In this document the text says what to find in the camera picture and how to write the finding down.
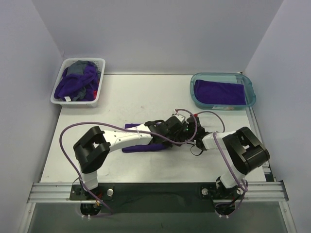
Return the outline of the purple towel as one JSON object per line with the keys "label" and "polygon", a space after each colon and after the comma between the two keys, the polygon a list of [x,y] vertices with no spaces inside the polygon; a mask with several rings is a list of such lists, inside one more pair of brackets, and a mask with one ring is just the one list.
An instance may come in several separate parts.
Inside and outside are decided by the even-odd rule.
{"label": "purple towel", "polygon": [[148,145],[135,145],[126,148],[122,148],[123,153],[134,153],[134,152],[154,152],[166,150],[169,147],[164,144],[148,144]]}
{"label": "purple towel", "polygon": [[94,62],[88,61],[83,75],[62,73],[53,97],[60,101],[93,101],[94,91],[98,91],[101,72]]}

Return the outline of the purple cloth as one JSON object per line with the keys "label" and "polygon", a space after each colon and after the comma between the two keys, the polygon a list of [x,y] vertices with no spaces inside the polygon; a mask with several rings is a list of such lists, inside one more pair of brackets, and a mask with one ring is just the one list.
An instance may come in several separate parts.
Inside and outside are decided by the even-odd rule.
{"label": "purple cloth", "polygon": [[194,95],[203,104],[246,105],[242,84],[196,80]]}

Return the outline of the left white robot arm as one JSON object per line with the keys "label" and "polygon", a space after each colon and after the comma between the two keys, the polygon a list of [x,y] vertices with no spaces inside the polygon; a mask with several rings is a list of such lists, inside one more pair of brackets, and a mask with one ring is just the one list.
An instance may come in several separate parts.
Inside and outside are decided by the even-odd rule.
{"label": "left white robot arm", "polygon": [[130,132],[102,131],[98,126],[90,128],[73,146],[84,189],[93,190],[98,187],[97,170],[103,165],[109,153],[130,146],[166,142],[159,136],[149,134],[150,132],[177,142],[178,135],[185,125],[185,117],[176,114],[161,123],[148,121],[129,128]]}

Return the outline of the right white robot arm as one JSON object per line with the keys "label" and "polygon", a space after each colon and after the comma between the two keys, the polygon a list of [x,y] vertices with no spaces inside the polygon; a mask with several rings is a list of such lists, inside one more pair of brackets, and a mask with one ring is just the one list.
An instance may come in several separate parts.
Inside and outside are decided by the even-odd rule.
{"label": "right white robot arm", "polygon": [[247,189],[244,178],[253,170],[262,166],[270,159],[267,148],[248,127],[242,127],[231,132],[206,132],[201,126],[199,117],[189,117],[186,120],[185,132],[189,139],[197,127],[193,139],[194,146],[201,151],[218,150],[223,158],[228,172],[217,178],[217,192],[228,192],[239,187]]}

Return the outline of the blue transparent plastic bin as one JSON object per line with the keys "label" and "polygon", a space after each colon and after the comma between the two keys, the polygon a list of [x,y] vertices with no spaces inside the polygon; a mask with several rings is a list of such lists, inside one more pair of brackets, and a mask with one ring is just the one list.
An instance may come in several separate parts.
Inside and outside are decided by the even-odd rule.
{"label": "blue transparent plastic bin", "polygon": [[[242,84],[245,91],[246,105],[203,104],[194,95],[194,84],[196,80]],[[256,94],[252,82],[248,77],[240,73],[197,73],[190,80],[190,97],[198,108],[204,110],[243,110],[253,106],[256,102]]]}

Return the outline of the white plastic basket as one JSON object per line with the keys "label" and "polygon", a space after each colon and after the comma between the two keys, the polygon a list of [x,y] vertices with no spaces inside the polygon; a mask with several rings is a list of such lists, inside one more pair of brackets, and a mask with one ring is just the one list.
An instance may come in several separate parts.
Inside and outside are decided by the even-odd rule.
{"label": "white plastic basket", "polygon": [[66,108],[95,108],[104,78],[102,58],[63,61],[51,94],[51,103]]}

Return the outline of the grey cloth in basket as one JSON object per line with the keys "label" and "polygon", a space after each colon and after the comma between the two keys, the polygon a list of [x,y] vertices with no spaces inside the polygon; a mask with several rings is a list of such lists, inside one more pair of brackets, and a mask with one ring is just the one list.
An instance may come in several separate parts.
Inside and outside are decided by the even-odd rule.
{"label": "grey cloth in basket", "polygon": [[71,75],[71,74],[83,75],[84,70],[87,67],[87,65],[88,65],[88,61],[79,60],[68,67],[67,75]]}

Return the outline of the purple towel under pile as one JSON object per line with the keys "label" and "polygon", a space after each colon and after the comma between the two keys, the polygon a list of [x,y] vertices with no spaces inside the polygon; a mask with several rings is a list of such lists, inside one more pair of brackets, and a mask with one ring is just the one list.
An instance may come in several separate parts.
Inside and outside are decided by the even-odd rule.
{"label": "purple towel under pile", "polygon": [[101,72],[94,62],[88,61],[83,75],[62,73],[53,97],[60,101],[93,101],[94,91],[98,91]]}

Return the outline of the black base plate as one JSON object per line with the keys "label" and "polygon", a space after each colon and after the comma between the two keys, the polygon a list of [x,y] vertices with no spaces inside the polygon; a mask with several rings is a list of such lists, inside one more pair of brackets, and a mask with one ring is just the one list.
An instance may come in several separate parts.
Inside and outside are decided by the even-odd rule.
{"label": "black base plate", "polygon": [[235,198],[231,201],[215,202],[213,200],[199,200],[195,197],[142,197],[136,199],[120,198],[105,203],[101,198],[95,196],[92,203],[81,203],[80,210],[84,215],[96,216],[105,214],[189,214],[189,213],[212,213],[221,215],[231,214],[237,207],[237,201],[242,198]]}

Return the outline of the aluminium frame rail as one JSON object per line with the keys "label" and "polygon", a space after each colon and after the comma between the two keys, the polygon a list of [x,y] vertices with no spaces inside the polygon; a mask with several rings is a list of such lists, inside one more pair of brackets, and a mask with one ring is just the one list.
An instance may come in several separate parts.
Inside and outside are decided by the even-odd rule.
{"label": "aluminium frame rail", "polygon": [[142,197],[195,197],[199,200],[215,202],[243,198],[252,202],[288,201],[283,182],[249,182],[247,191],[241,188],[218,193],[213,183],[101,183],[94,190],[94,196],[86,192],[79,183],[34,183],[30,191],[29,203],[80,202],[92,203],[95,196],[105,203],[120,198]]}

